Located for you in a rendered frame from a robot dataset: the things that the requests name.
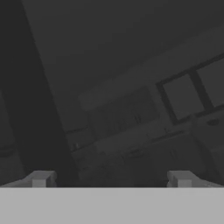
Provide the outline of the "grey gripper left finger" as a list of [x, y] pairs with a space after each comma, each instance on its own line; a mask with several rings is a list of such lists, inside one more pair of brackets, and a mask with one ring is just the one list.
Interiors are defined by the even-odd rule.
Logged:
[[56, 187], [57, 173], [55, 171], [34, 171], [23, 179], [3, 185], [8, 187]]

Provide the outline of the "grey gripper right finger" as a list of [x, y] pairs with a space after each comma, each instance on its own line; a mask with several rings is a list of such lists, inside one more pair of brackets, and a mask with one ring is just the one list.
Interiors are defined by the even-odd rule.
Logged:
[[212, 187], [218, 188], [223, 187], [223, 185], [215, 184], [213, 182], [201, 179], [193, 174], [191, 171], [168, 171], [167, 172], [168, 178], [168, 187]]

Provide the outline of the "run of base cupboards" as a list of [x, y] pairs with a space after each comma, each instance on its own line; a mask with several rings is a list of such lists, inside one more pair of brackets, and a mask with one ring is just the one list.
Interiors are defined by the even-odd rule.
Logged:
[[161, 186], [169, 171], [207, 174], [199, 146], [181, 133], [129, 150], [81, 149], [72, 153], [80, 179], [88, 186]]

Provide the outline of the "tall dark cabinet panel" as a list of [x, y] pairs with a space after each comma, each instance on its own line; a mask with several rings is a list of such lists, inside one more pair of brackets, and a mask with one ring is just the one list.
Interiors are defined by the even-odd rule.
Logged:
[[55, 171], [60, 187], [79, 174], [21, 0], [0, 0], [0, 89], [27, 173]]

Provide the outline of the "dark framed window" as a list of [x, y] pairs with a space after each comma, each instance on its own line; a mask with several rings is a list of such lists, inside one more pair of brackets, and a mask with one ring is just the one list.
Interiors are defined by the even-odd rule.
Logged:
[[224, 110], [224, 53], [157, 84], [173, 125]]

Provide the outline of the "run of wall cupboards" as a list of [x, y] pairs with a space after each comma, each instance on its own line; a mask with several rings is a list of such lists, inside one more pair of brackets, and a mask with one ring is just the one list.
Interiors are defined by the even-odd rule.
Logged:
[[159, 113], [149, 89], [144, 86], [90, 110], [88, 118], [96, 139], [100, 140], [158, 119]]

